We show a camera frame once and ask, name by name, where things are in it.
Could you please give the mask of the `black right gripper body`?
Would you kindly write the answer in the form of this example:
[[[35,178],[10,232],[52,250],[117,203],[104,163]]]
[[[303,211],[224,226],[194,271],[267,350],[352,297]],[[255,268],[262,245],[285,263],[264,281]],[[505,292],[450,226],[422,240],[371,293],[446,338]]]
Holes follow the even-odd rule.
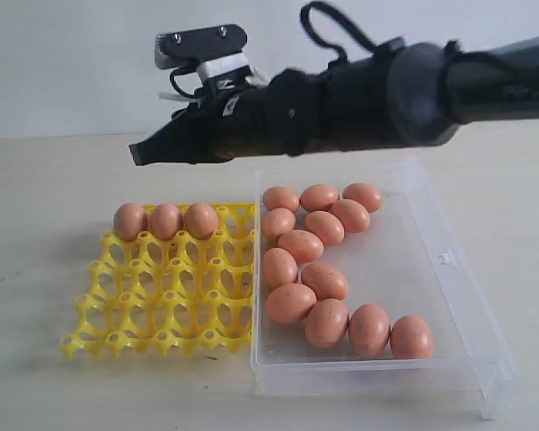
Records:
[[[161,156],[163,163],[225,163],[270,154],[264,119],[268,87],[247,86],[201,106],[193,103],[172,114]]]

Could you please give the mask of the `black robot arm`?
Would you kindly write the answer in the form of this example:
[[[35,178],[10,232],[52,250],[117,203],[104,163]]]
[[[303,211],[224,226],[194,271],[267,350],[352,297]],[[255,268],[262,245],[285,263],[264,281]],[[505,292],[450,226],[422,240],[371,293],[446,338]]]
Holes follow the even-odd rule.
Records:
[[[383,44],[318,75],[287,69],[176,114],[134,163],[440,146],[473,122],[539,119],[539,37],[489,51]]]

